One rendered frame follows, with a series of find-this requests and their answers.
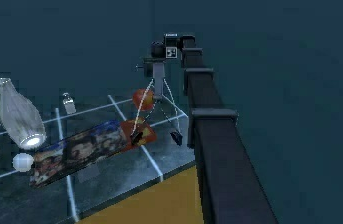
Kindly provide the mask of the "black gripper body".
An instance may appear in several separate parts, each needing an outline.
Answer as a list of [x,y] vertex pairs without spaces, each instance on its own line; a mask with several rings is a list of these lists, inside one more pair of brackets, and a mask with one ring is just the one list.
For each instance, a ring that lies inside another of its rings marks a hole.
[[162,100],[164,95],[165,79],[165,45],[163,42],[153,42],[150,47],[150,55],[143,57],[136,66],[142,69],[145,77],[150,77],[155,100]]

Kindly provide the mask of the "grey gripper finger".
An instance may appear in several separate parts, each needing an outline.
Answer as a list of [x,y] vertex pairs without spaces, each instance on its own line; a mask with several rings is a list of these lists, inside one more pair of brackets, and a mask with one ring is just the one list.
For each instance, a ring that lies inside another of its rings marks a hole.
[[153,108],[154,100],[153,100],[153,91],[151,90],[153,86],[154,80],[151,80],[148,86],[145,89],[138,89],[132,96],[132,101],[137,108],[137,113],[134,119],[134,125],[132,128],[132,133],[130,135],[131,145],[136,145],[143,133],[139,130],[140,122],[139,122],[139,115],[142,111],[148,111]]
[[[172,94],[172,91],[171,91],[171,88],[169,87],[166,79],[163,79],[163,82],[164,82],[164,85],[165,87],[167,88],[167,91],[169,93],[169,96],[170,96],[170,102],[172,103],[173,106],[175,106],[175,100],[174,100],[174,97],[173,97],[173,94]],[[175,110],[175,116],[177,117],[178,116],[178,109],[177,108],[174,108]],[[175,143],[178,145],[178,146],[181,146],[182,143],[183,143],[183,135],[181,133],[181,129],[180,129],[180,121],[179,121],[179,118],[177,117],[176,118],[176,124],[177,126],[175,127],[175,130],[173,132],[170,133],[172,139],[175,141]]]

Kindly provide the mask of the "red apple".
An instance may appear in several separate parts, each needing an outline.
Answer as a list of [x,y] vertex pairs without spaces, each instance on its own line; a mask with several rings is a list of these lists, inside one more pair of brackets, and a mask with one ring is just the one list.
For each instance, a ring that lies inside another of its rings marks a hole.
[[154,105],[153,91],[149,90],[147,94],[145,94],[144,89],[138,89],[134,92],[132,101],[140,111],[149,111]]

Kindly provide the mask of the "long printed box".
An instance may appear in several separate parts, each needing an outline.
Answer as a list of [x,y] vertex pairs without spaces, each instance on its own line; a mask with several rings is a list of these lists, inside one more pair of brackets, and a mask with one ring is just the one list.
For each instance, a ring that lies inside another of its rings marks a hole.
[[34,155],[30,186],[40,188],[105,158],[153,142],[157,135],[139,118],[140,141],[132,146],[133,120],[109,120],[39,149]]

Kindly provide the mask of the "small glass salt shaker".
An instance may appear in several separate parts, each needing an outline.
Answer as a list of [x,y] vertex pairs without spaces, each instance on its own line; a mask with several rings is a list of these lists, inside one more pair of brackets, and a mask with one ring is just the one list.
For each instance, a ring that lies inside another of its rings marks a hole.
[[73,98],[69,93],[63,93],[63,105],[67,114],[74,114],[76,112],[76,107]]

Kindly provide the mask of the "dark tiled counter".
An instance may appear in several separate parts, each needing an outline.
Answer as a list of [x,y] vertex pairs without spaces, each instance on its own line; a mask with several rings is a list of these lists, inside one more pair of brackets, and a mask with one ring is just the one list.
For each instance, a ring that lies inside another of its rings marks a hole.
[[188,115],[170,99],[138,112],[121,96],[56,109],[47,142],[28,172],[21,150],[0,129],[0,224],[76,224],[194,163],[185,143]]

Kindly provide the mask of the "clear glass bottle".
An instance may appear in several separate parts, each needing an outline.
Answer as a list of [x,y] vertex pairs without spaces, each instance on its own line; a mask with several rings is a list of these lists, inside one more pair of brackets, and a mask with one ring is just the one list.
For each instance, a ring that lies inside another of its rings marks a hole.
[[38,148],[46,140],[39,111],[16,90],[10,78],[0,78],[0,121],[9,137],[21,149]]

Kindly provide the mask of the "white ball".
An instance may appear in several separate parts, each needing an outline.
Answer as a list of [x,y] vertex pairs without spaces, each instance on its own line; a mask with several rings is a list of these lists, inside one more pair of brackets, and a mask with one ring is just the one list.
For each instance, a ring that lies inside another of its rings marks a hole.
[[28,172],[31,170],[34,158],[27,153],[19,153],[13,158],[13,167],[18,172]]

